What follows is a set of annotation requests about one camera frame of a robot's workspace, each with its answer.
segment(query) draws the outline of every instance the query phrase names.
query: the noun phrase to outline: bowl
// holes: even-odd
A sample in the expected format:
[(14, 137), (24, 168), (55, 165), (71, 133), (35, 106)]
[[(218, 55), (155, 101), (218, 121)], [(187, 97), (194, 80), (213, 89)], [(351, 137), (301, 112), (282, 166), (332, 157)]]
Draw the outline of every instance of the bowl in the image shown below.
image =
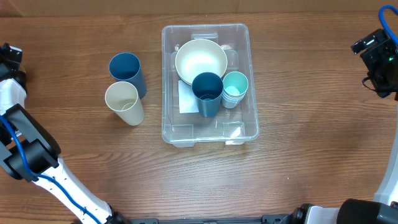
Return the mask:
[(224, 50), (206, 39), (191, 40), (184, 44), (175, 56), (175, 68), (179, 77), (188, 85), (201, 73), (212, 72), (223, 77), (228, 61)]

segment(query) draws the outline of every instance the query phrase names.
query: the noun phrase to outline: cup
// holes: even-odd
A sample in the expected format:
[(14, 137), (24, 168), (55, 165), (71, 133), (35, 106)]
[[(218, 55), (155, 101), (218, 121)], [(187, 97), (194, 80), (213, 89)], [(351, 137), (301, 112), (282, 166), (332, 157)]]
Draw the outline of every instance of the cup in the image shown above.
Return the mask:
[(142, 99), (147, 93), (141, 63), (137, 56), (129, 52), (115, 55), (109, 63), (109, 72), (116, 81), (125, 81), (133, 84)]
[(127, 124), (135, 126), (144, 120), (137, 88), (129, 82), (113, 83), (106, 90), (105, 102)]
[(244, 98), (248, 87), (248, 78), (241, 72), (229, 72), (223, 79), (221, 104), (228, 109), (234, 108)]
[(206, 118), (216, 116), (223, 92), (222, 79), (211, 72), (201, 73), (192, 81), (192, 91), (199, 113)]

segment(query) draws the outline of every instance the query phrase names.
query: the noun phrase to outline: brown wall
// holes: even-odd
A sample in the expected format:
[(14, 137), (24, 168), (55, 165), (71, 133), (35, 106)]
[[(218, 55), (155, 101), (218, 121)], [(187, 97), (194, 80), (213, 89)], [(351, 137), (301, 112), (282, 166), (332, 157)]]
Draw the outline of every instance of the brown wall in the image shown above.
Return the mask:
[(0, 0), (0, 16), (376, 11), (396, 0)]

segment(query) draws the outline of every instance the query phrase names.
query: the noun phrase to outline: dark blue cup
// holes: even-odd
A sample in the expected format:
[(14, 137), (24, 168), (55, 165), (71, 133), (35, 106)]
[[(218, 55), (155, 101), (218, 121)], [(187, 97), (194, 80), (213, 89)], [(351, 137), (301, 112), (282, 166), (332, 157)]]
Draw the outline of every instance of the dark blue cup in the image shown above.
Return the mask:
[(109, 63), (109, 72), (116, 81), (125, 81), (133, 84), (137, 88), (140, 99), (147, 94), (141, 63), (134, 54), (123, 52), (115, 55)]
[(192, 81), (192, 91), (199, 113), (206, 118), (216, 116), (223, 92), (222, 79), (211, 72), (201, 73)]

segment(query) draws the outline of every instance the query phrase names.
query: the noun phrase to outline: white paper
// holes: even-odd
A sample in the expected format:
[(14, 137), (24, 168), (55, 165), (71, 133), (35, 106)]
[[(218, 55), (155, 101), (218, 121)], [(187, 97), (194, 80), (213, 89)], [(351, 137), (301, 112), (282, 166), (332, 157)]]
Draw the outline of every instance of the white paper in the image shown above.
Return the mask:
[(192, 89), (183, 81), (178, 81), (178, 97), (180, 113), (197, 113), (198, 105)]

